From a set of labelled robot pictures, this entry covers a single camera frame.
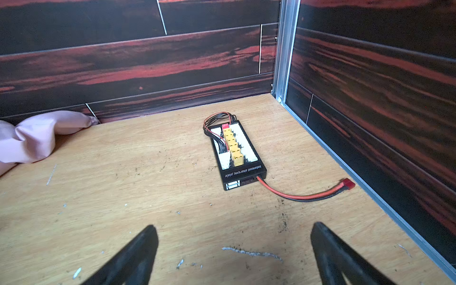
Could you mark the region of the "aluminium corner post right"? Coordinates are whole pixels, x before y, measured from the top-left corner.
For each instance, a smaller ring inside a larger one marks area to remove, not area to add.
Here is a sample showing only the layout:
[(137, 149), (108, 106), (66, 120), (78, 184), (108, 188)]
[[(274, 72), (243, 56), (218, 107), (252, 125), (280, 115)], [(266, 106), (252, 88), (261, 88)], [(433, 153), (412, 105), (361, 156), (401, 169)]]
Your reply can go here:
[(271, 94), (282, 106), (286, 103), (299, 10), (299, 0), (280, 1), (274, 80)]

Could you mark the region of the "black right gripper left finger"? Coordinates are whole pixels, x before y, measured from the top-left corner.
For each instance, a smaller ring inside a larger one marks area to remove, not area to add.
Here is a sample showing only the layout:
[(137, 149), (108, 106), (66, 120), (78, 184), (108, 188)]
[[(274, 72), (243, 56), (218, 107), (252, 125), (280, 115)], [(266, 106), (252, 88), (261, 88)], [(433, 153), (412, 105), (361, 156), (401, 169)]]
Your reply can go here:
[(146, 226), (84, 284), (149, 284), (158, 246), (159, 237), (156, 228), (153, 225)]

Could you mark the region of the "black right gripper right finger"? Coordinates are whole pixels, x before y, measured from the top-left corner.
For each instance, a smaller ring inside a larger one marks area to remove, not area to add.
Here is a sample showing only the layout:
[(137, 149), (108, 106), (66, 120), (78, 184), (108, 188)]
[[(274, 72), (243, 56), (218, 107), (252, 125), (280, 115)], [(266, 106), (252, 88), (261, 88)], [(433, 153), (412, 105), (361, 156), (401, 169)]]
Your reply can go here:
[(394, 282), (339, 238), (324, 223), (316, 222), (311, 244), (323, 285), (393, 285)]

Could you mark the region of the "pink zip jacket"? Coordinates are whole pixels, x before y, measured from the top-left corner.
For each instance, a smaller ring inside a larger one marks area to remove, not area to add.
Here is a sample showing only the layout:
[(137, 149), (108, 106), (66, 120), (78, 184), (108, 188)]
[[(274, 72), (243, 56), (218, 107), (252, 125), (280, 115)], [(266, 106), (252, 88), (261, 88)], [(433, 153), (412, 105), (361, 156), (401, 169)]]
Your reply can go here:
[(19, 163), (34, 163), (50, 156), (56, 135), (74, 134), (98, 123), (93, 116), (69, 110), (32, 116), (16, 126), (1, 121), (1, 174)]

